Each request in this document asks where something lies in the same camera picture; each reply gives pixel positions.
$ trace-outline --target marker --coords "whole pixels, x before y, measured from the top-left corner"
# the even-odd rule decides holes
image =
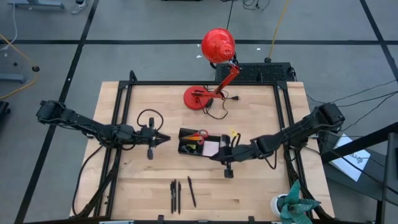
[[[181,214],[181,183],[178,182],[178,214]]]
[[[172,206],[171,206],[171,208],[172,208],[172,214],[173,214],[173,211],[174,211],[174,209],[173,209],[173,181],[170,183],[170,192],[171,192],[171,197],[172,197]]]
[[[177,211],[177,180],[174,179],[174,211]]]
[[[192,181],[191,181],[191,178],[189,178],[189,177],[188,177],[188,183],[189,183],[189,189],[191,190],[193,206],[195,206],[195,208],[196,208],[197,202],[195,201],[195,195],[193,194],[193,190],[192,190]]]

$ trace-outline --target black robotic arm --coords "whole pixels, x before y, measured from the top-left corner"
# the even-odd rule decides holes
[[[308,137],[319,131],[333,131],[335,133],[341,128],[345,117],[334,103],[326,103],[315,107],[311,114],[304,117],[294,125],[272,135],[263,135],[250,140],[250,144],[238,144],[234,141],[229,144],[229,137],[222,136],[221,144],[217,154],[210,159],[220,161],[227,166],[224,176],[233,178],[231,162],[242,162],[248,159],[265,159],[278,150],[281,144],[288,143],[294,148],[302,148],[307,145]]]
[[[154,119],[149,118],[149,125],[141,125],[140,131],[126,124],[101,124],[68,109],[59,101],[42,101],[36,116],[43,124],[53,124],[63,128],[76,129],[86,136],[94,136],[99,143],[108,148],[121,147],[125,144],[149,146],[147,157],[153,159],[153,150],[159,144],[170,140],[170,136],[158,132]]]

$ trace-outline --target green plant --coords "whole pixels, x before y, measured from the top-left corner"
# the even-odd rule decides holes
[[[311,220],[304,214],[317,207],[320,202],[312,199],[300,199],[300,182],[294,182],[289,194],[278,198],[277,207],[283,224],[311,224]]]

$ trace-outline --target yellow cable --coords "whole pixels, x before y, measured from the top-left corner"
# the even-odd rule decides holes
[[[269,57],[269,58],[271,58],[272,50],[274,49],[274,43],[275,43],[275,39],[276,39],[276,33],[278,33],[278,29],[279,29],[280,23],[282,22],[282,19],[284,18],[284,15],[285,15],[285,12],[286,12],[288,3],[289,3],[289,0],[286,0],[285,5],[284,5],[284,8],[283,8],[283,10],[282,10],[282,14],[280,15],[278,24],[276,25],[275,32],[274,32],[274,38],[272,39],[271,49],[270,49],[269,54],[268,54],[268,57]]]
[[[26,60],[28,60],[29,63],[30,63],[33,67],[36,66],[36,65],[33,63],[33,61],[32,61],[28,56],[26,56],[24,53],[22,53],[20,50],[18,50],[18,49],[17,49],[12,43],[10,43],[2,34],[0,34],[0,37],[1,37],[5,42],[7,42],[7,44],[8,44],[9,46],[11,46],[14,50],[16,50],[20,55],[22,55],[24,58],[26,58]],[[13,94],[15,94],[15,93],[21,91],[21,90],[23,90],[23,89],[25,89],[25,88],[27,88],[27,87],[33,85],[33,84],[36,82],[36,80],[37,80],[38,77],[39,77],[39,73],[38,73],[38,72],[35,72],[35,78],[34,78],[30,83],[28,83],[28,84],[26,84],[26,85],[20,87],[20,88],[17,89],[17,90],[14,90],[14,91],[8,93],[8,94],[5,95],[5,96],[0,96],[0,100],[5,99],[5,98],[7,98],[7,97],[9,97],[9,96],[11,96],[11,95],[13,95]]]

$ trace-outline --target lamp base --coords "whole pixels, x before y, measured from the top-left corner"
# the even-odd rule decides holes
[[[194,91],[208,93],[206,88],[204,88],[203,86],[191,86],[190,88],[185,90],[185,93],[184,93],[185,106],[187,106],[187,108],[190,108],[191,110],[202,110],[203,108],[206,107],[207,103],[210,100],[210,97],[208,97],[208,96],[200,96],[200,97],[193,96],[192,93]]]

